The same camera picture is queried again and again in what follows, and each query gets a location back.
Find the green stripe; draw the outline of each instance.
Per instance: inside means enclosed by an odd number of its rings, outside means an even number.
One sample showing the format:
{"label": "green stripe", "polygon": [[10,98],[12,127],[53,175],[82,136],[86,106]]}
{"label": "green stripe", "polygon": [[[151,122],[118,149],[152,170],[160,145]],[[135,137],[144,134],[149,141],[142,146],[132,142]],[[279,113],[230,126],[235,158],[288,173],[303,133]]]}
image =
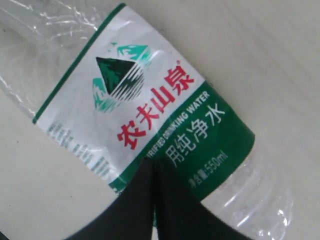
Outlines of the green stripe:
{"label": "green stripe", "polygon": [[72,63],[72,65],[69,67],[69,69],[66,71],[66,73],[63,75],[59,83],[55,86],[54,90],[51,92],[49,97],[45,100],[44,104],[40,107],[39,111],[34,116],[32,122],[33,124],[36,124],[41,115],[44,113],[50,102],[54,99],[56,94],[59,92],[59,90],[62,88],[62,86],[65,84],[65,82],[68,80],[72,72],[75,70],[75,68],[78,66],[82,58],[87,54],[88,50],[91,48],[91,46],[94,44],[94,42],[97,40],[99,35],[103,32],[103,30],[107,27],[107,25],[111,22],[111,20],[126,6],[125,3],[119,4],[110,14],[109,16],[103,21],[99,29],[93,34],[93,36],[90,38],[88,43],[85,45],[83,50],[80,52],[78,57],[75,59],[75,61]]}

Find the plastic water bottle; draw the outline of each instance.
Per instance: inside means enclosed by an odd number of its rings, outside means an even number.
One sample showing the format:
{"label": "plastic water bottle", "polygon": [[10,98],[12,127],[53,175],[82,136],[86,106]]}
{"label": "plastic water bottle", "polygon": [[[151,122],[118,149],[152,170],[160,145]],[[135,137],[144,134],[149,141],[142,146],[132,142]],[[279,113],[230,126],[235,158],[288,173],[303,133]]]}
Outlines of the plastic water bottle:
{"label": "plastic water bottle", "polygon": [[[64,72],[118,4],[89,0],[2,0],[1,87],[33,118]],[[256,240],[282,240],[292,198],[259,136],[240,167],[202,203],[227,224]]]}

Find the black object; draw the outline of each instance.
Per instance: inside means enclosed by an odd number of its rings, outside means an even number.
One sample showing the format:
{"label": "black object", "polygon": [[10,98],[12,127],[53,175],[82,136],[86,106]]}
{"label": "black object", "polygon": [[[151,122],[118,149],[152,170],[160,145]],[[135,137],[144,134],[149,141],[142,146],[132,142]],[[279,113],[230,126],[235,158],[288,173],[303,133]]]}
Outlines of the black object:
{"label": "black object", "polygon": [[131,183],[96,220],[67,240],[250,240],[212,215],[166,159],[144,159]]}

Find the white background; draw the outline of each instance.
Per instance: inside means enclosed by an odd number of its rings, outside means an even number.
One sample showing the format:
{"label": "white background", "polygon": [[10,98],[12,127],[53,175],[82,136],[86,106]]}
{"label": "white background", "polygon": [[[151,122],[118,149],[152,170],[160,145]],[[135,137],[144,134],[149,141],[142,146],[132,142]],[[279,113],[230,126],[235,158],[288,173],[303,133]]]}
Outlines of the white background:
{"label": "white background", "polygon": [[[286,239],[320,239],[320,1],[129,5],[213,82],[285,169],[294,200]],[[62,239],[112,202],[108,186],[2,92],[0,113],[0,229],[11,240]]]}

